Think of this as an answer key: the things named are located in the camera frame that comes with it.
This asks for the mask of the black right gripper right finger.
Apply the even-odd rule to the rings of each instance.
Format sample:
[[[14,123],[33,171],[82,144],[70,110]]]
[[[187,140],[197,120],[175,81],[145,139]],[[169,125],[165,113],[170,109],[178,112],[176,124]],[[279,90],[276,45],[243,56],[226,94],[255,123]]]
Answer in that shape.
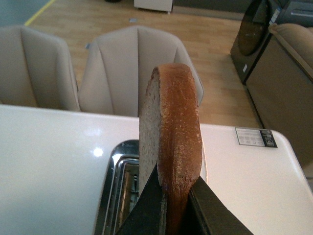
[[[251,235],[252,232],[219,200],[199,177],[188,198],[190,235]]]

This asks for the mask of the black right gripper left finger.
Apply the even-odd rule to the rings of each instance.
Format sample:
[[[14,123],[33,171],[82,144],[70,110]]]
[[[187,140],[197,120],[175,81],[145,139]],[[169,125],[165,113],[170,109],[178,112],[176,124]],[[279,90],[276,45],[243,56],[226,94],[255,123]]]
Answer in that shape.
[[[127,216],[117,235],[164,235],[166,234],[167,198],[158,182],[154,167],[139,200]]]

